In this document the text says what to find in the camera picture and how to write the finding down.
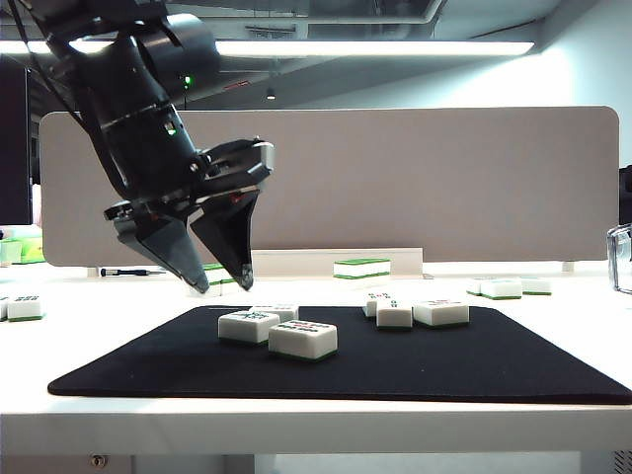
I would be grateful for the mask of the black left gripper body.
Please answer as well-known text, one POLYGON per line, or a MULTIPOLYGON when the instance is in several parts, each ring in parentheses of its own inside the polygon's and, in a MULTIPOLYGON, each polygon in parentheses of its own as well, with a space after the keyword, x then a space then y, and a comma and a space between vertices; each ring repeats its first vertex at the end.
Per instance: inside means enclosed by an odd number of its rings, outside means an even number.
POLYGON ((189 193, 177 192, 154 200, 124 200, 104 211, 116 224, 154 223, 159 218, 175 217, 187 221, 195 212, 191 227, 197 235, 249 235, 252 213, 262 190, 254 182, 203 182, 189 193))

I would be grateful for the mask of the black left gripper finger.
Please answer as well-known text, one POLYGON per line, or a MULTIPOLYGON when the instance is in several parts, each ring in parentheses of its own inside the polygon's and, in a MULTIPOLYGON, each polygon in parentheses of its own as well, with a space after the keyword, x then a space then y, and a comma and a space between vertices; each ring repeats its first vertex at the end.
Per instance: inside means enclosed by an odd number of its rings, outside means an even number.
POLYGON ((199 293, 209 282, 183 221, 171 216, 143 215, 114 220, 118 240, 183 280, 199 293))
POLYGON ((258 196, 258 191, 248 191, 210 197, 201 204, 202 216, 191 224, 199 240, 245 290, 254 282, 251 223, 258 196))

